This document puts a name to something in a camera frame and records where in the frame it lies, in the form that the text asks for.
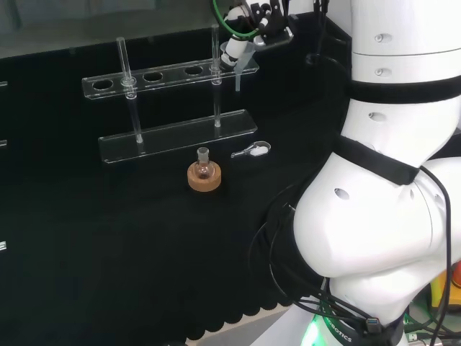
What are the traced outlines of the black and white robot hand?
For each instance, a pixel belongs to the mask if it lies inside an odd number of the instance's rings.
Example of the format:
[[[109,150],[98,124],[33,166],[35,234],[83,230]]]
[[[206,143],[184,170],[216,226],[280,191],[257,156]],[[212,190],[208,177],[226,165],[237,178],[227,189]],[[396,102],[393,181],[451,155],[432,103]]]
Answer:
[[[220,66],[226,71],[236,67],[249,43],[269,49],[293,38],[288,1],[236,1],[227,14],[220,13],[216,1],[210,2],[210,8],[218,24],[230,34],[220,57]]]

